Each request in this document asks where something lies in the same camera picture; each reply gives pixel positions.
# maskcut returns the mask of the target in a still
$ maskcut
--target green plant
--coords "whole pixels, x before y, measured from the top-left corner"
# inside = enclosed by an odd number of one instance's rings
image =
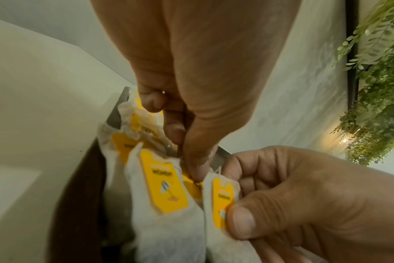
[[[356,104],[335,131],[354,133],[348,158],[362,165],[381,161],[394,148],[394,0],[381,0],[338,48],[340,60],[363,36],[371,36],[345,70],[355,68],[365,83]],[[374,65],[365,70],[373,58]]]

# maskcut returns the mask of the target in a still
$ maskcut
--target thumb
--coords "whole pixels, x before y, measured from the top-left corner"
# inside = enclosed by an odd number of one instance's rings
[[[232,131],[234,129],[222,125],[221,122],[203,120],[197,116],[194,118],[185,135],[183,153],[190,174],[195,180],[204,180],[218,143]]]
[[[237,239],[265,237],[290,227],[310,223],[315,200],[302,187],[286,181],[271,190],[255,191],[229,208],[226,223]]]

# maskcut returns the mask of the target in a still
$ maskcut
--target white table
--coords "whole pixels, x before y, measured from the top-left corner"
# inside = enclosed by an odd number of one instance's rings
[[[0,263],[41,263],[97,124],[132,86],[80,48],[0,21]]]

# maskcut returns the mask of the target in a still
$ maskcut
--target dark frame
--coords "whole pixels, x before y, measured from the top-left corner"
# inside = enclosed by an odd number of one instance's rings
[[[358,25],[358,0],[345,0],[346,2],[346,35],[353,35]],[[347,60],[355,58],[358,47],[355,45],[351,52],[347,55]],[[347,71],[347,107],[350,110],[356,100],[358,94],[358,78],[356,78],[356,70]]]

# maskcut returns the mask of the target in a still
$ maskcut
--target human hand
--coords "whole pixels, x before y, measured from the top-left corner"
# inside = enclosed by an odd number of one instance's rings
[[[250,119],[301,0],[91,0],[130,61],[142,104],[203,180],[216,145]]]
[[[394,263],[394,176],[314,151],[269,147],[233,155],[223,174],[242,200],[226,222],[265,262]]]

